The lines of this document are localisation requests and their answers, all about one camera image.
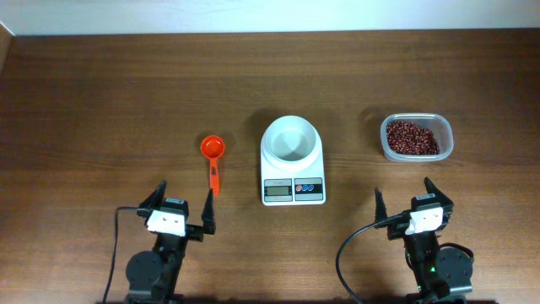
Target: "digital kitchen scale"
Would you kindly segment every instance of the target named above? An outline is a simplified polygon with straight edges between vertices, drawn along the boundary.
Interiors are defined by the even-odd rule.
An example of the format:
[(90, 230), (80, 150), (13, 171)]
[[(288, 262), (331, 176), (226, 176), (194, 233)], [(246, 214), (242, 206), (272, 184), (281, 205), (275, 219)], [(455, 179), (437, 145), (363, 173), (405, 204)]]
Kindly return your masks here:
[(268, 127), (261, 141), (261, 182), (266, 206), (326, 202), (321, 137), (304, 118), (281, 117)]

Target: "white wall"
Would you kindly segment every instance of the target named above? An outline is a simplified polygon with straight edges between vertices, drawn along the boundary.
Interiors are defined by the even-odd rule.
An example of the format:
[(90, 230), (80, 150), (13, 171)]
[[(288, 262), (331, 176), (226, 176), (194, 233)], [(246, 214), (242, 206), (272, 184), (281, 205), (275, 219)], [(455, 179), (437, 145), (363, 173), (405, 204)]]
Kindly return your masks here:
[(540, 27), (540, 0), (0, 0), (15, 35)]

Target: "clear plastic container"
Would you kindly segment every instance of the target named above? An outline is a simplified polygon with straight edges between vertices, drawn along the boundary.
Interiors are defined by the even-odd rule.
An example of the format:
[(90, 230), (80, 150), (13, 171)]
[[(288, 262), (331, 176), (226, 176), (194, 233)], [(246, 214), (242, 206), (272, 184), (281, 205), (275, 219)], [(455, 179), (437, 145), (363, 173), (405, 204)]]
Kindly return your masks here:
[[(440, 153), (437, 155), (402, 155), (394, 152), (388, 145), (388, 139), (386, 137), (386, 126), (392, 122), (412, 122), (419, 127), (431, 130), (439, 145)], [(428, 113), (390, 115), (381, 124), (381, 142), (385, 157), (391, 161), (423, 162), (443, 160), (454, 149), (454, 138), (452, 137), (450, 123), (441, 115)]]

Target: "wooden table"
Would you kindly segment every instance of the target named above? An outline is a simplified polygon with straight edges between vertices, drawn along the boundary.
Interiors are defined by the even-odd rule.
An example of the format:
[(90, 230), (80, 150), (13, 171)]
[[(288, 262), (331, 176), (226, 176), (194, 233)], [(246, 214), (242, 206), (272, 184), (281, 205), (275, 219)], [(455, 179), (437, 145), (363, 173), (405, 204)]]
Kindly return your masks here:
[[(193, 224), (208, 188), (198, 145), (227, 144), (218, 230), (190, 243), (177, 291), (220, 300), (347, 298), (343, 240), (410, 208), (429, 176), (456, 206), (442, 242), (474, 250), (470, 299), (540, 296), (540, 31), (363, 31), (249, 35), (16, 37), (0, 80), (0, 302), (96, 303), (109, 270), (113, 210), (162, 179)], [(392, 163), (379, 127), (433, 112), (456, 147), (438, 163)], [(324, 145), (327, 202), (268, 208), (259, 145), (295, 114)], [(128, 259), (154, 236), (122, 214), (111, 301)], [(401, 241), (369, 231), (343, 255), (364, 298), (415, 292)]]

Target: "red beans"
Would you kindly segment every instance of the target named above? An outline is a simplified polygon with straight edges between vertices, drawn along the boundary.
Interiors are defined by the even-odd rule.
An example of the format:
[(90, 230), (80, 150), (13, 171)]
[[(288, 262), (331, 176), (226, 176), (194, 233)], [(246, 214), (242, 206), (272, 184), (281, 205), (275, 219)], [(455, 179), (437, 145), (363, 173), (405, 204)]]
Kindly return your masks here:
[(386, 126), (388, 145), (403, 155), (437, 155), (439, 145), (433, 132), (411, 122), (394, 122)]

